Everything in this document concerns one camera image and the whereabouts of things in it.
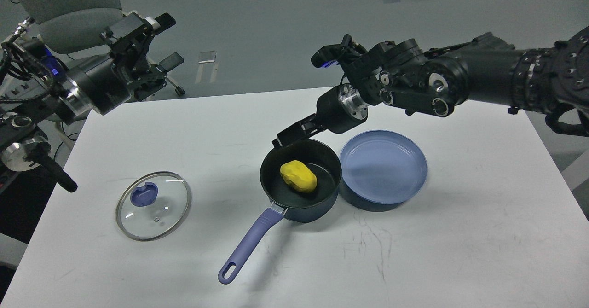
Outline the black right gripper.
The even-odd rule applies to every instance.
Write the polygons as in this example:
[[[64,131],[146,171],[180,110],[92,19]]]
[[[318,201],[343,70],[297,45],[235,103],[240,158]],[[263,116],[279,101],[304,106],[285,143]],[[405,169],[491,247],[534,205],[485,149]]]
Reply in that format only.
[[[277,133],[273,148],[286,148],[324,130],[342,134],[366,122],[368,106],[350,83],[339,84],[322,94],[316,102],[315,117],[305,117]]]

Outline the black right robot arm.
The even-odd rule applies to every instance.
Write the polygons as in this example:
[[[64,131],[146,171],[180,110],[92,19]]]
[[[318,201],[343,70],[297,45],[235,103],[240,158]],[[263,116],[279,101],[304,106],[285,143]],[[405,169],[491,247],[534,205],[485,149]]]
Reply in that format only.
[[[338,44],[320,48],[311,62],[317,68],[339,65],[347,82],[320,96],[314,114],[279,132],[275,148],[325,130],[345,133],[367,120],[368,106],[448,117],[469,99],[507,106],[512,115],[542,113],[553,132],[588,136],[587,28],[551,48],[524,50],[490,32],[425,52],[414,39],[366,49],[344,35]]]

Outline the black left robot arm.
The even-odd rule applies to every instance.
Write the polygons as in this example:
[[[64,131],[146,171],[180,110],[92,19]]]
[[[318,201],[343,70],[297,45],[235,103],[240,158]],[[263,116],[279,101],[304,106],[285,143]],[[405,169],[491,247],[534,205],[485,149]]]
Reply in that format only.
[[[105,115],[164,88],[170,83],[168,73],[183,58],[175,52],[152,63],[147,52],[154,37],[174,26],[175,19],[169,13],[154,18],[130,13],[101,34],[110,49],[107,54],[82,59],[73,67],[50,56],[40,39],[24,40],[34,22],[25,18],[1,44],[1,79],[33,80],[41,90],[28,98],[1,99],[2,105],[12,105],[1,111],[1,165],[13,173],[46,168],[63,189],[75,192],[77,184],[51,157],[51,145],[38,123],[56,116],[70,125],[88,111]]]

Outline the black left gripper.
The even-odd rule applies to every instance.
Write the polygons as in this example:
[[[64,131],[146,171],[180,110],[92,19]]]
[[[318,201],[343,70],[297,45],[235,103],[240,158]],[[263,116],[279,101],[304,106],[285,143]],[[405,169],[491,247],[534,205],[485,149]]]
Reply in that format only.
[[[109,47],[109,55],[76,60],[67,71],[69,110],[76,116],[92,109],[105,115],[130,99],[142,102],[168,84],[177,96],[183,97],[185,90],[169,73],[185,59],[176,52],[158,63],[148,58],[155,36],[174,24],[169,14],[141,18],[137,13],[130,13],[105,27],[100,38]],[[129,81],[121,76],[133,77],[131,91]]]

